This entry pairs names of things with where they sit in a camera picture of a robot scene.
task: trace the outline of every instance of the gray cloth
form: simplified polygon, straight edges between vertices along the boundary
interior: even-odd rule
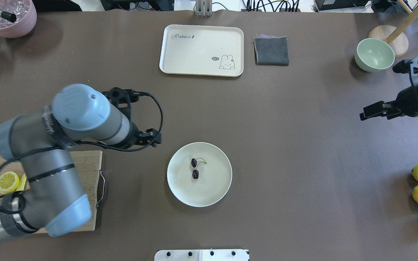
[[[254,51],[256,52],[256,64],[288,66],[288,38],[260,35],[254,37]]]

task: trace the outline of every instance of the lemon slice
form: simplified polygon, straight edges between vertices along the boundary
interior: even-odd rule
[[[19,185],[20,179],[15,172],[9,171],[0,177],[0,192],[7,194],[14,192]]]
[[[27,182],[27,175],[24,173],[20,178],[19,185],[17,186],[15,191],[22,191],[25,189],[25,183]]]

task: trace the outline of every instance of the wooden pole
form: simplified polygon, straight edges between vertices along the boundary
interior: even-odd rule
[[[384,41],[386,43],[392,43],[396,39],[396,37],[398,37],[414,20],[417,19],[417,17],[418,17],[418,5],[413,10],[413,12],[409,14],[406,20],[404,20],[404,22],[400,26],[398,26],[398,28],[396,28],[396,30],[394,30],[393,33],[390,34],[390,36],[388,36],[388,38],[386,38]]]

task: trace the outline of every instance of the white plate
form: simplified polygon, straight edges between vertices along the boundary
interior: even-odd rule
[[[192,158],[203,158],[207,162],[198,166],[198,179],[192,177]],[[167,182],[181,202],[192,207],[207,207],[221,200],[229,191],[232,165],[218,147],[206,142],[190,143],[172,156],[167,167]]]
[[[168,25],[162,39],[159,68],[164,73],[240,76],[243,31],[205,25]]]

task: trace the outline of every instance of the black cable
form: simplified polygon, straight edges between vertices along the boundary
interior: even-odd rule
[[[291,4],[291,7],[289,8],[288,12],[294,12],[294,9],[295,9],[295,6],[296,6],[295,0],[291,0],[291,2],[292,2],[292,4]]]
[[[269,2],[268,4],[265,4],[265,5],[270,5],[272,3],[284,2],[284,1],[286,1],[286,0],[276,0],[276,1]]]
[[[20,159],[22,159],[24,157],[27,157],[27,156],[30,156],[30,155],[33,155],[33,154],[37,154],[37,153],[40,153],[40,152],[48,152],[50,150],[63,150],[63,148],[61,148],[60,146],[55,146],[55,147],[48,147],[48,148],[38,149],[38,150],[32,150],[31,152],[24,153],[22,155],[19,155],[18,157],[11,158],[11,159],[5,161],[3,164],[1,164],[0,165],[0,172],[1,172],[1,170],[4,167],[6,167],[11,162],[16,162],[16,161],[18,161],[18,160],[20,160]],[[15,193],[15,194],[19,198],[19,204],[21,205],[21,207],[18,210],[7,210],[7,209],[3,208],[0,205],[0,211],[2,213],[6,213],[6,214],[11,214],[12,215],[12,214],[18,214],[22,210],[24,210],[24,208],[25,208],[24,198],[20,194],[18,194],[18,193]]]
[[[364,6],[364,7],[359,7],[359,6],[355,5],[355,3],[351,2],[351,0],[348,0],[348,2],[350,2],[351,4],[353,4],[354,7],[357,7],[359,9],[365,9],[365,8],[369,7],[370,5],[373,5],[373,2],[374,1],[372,0],[372,2],[370,4],[368,4],[368,5]]]
[[[151,10],[151,8],[148,9],[148,8],[141,7],[140,4],[138,4],[138,7],[140,7],[141,9],[144,9],[144,10]]]
[[[122,10],[125,10],[125,11],[131,11],[131,10],[135,10],[135,9],[138,7],[138,3],[135,3],[135,7],[131,8],[131,9],[123,9],[123,8],[120,6],[120,3],[117,3],[117,6],[118,6],[120,9],[122,9]]]
[[[100,142],[79,141],[79,142],[77,142],[77,144],[78,145],[83,145],[83,144],[94,145],[94,146],[102,147],[103,149],[117,150],[119,152],[139,152],[140,150],[144,150],[147,147],[149,147],[150,145],[153,145],[156,142],[156,139],[159,136],[159,134],[161,134],[162,125],[164,123],[164,113],[162,112],[161,104],[159,104],[157,99],[152,94],[144,93],[143,96],[151,97],[154,100],[154,102],[156,103],[157,107],[159,108],[159,112],[161,114],[161,123],[159,124],[159,130],[157,131],[154,138],[151,139],[150,142],[148,142],[148,144],[146,144],[142,147],[139,147],[137,149],[132,149],[132,150],[115,148],[115,147],[111,147],[109,145],[106,145],[106,144],[103,144],[103,143],[100,143]],[[11,158],[11,159],[5,161],[3,164],[1,164],[0,165],[0,172],[4,167],[6,167],[8,164],[10,164],[12,162],[19,161],[20,159],[22,159],[24,157],[28,157],[28,156],[33,155],[33,154],[37,154],[37,153],[40,153],[40,152],[48,152],[50,150],[63,150],[63,148],[60,147],[60,146],[47,147],[47,148],[42,148],[42,149],[38,149],[38,150],[32,150],[31,152],[21,154],[18,157]],[[20,205],[19,209],[18,210],[7,210],[6,208],[3,208],[0,205],[0,211],[2,213],[13,215],[13,214],[18,214],[18,213],[22,212],[22,210],[24,210],[24,208],[25,208],[24,197],[22,197],[22,195],[20,195],[18,192],[15,192],[13,195],[19,198],[19,205]]]
[[[272,2],[270,0],[267,0],[270,4],[270,6],[272,7],[272,12],[274,11],[274,5],[272,5]]]
[[[214,2],[214,3],[212,3],[213,5],[214,4],[219,4],[219,5],[222,5],[221,3],[219,3],[219,2]]]
[[[278,2],[282,2],[282,3],[280,3],[280,4],[278,4],[277,5],[277,8],[275,8],[275,11],[274,12],[277,12],[277,10],[278,10],[278,7],[280,7],[280,5],[283,5],[283,3],[288,3],[288,1],[287,0],[282,0],[282,1],[278,1]]]
[[[290,2],[285,2],[286,3],[286,5],[285,5],[285,12],[288,12],[288,10],[290,10],[291,9],[291,4],[290,4]]]
[[[161,104],[159,104],[159,102],[156,100],[156,98],[154,98],[154,96],[152,94],[146,93],[146,94],[144,94],[144,96],[151,97],[154,100],[154,102],[156,103],[156,105],[159,108],[159,111],[161,113],[161,124],[159,125],[159,130],[157,131],[156,136],[148,144],[146,144],[142,147],[136,148],[136,149],[132,149],[132,150],[115,148],[115,147],[111,147],[109,145],[106,145],[106,144],[103,144],[103,143],[100,143],[100,142],[91,142],[91,141],[79,141],[79,142],[77,142],[77,144],[78,145],[83,145],[83,144],[94,145],[94,146],[102,147],[103,149],[117,150],[118,152],[139,152],[140,150],[144,150],[147,147],[149,147],[150,145],[153,145],[156,142],[157,137],[161,133],[162,124],[164,122],[164,114],[162,112]]]
[[[264,0],[258,0],[257,1],[257,8],[256,8],[257,12],[259,11],[259,3],[261,3],[261,2],[262,2],[262,5],[264,5]],[[267,12],[266,7],[263,6],[262,8],[264,9],[264,12]]]

